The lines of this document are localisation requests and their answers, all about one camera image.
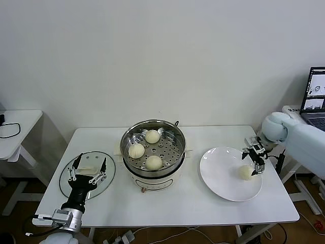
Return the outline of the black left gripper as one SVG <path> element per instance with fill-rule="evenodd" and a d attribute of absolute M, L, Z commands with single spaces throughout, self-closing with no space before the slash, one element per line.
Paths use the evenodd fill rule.
<path fill-rule="evenodd" d="M 71 167 L 68 168 L 70 176 L 68 178 L 68 181 L 70 181 L 69 186 L 72 188 L 72 190 L 67 202 L 62 204 L 60 208 L 61 210 L 65 208 L 71 208 L 79 211 L 85 211 L 84 206 L 87 194 L 97 188 L 96 184 L 100 184 L 104 179 L 106 179 L 107 158 L 104 158 L 99 173 L 95 174 L 93 178 L 91 176 L 77 174 L 77 169 L 79 167 L 82 156 L 83 153 L 78 155 L 77 158 L 73 161 Z"/>

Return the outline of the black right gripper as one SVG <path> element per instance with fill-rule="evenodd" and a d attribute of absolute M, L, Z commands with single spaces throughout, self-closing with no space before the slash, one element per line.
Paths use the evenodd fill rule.
<path fill-rule="evenodd" d="M 256 151 L 250 149 L 245 149 L 242 152 L 242 160 L 244 160 L 247 156 L 250 156 L 252 161 L 254 162 L 254 170 L 251 176 L 262 174 L 265 170 L 265 160 L 267 159 L 267 153 L 264 151 L 262 153 L 257 153 Z"/>

